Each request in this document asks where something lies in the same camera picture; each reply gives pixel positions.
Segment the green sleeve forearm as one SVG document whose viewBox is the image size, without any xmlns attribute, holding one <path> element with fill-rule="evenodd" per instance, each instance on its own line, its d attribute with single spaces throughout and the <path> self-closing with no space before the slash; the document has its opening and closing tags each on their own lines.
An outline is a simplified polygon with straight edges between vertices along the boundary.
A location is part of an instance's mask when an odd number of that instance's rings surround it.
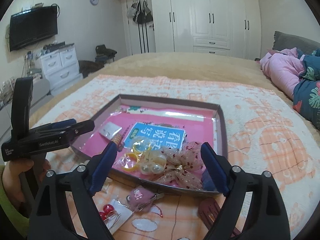
<svg viewBox="0 0 320 240">
<path fill-rule="evenodd" d="M 27 239 L 29 219 L 19 213 L 11 204 L 4 190 L 1 165 L 1 239 Z"/>
</svg>

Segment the person's left hand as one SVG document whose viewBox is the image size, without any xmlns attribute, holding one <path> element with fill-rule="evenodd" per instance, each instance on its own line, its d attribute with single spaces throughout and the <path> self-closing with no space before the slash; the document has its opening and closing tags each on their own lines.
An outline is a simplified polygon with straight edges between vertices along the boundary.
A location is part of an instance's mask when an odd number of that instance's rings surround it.
<svg viewBox="0 0 320 240">
<path fill-rule="evenodd" d="M 2 183 L 5 194 L 15 208 L 19 208 L 25 202 L 25 197 L 21 189 L 20 174 L 29 171 L 34 165 L 31 159 L 17 159 L 6 163 Z"/>
</svg>

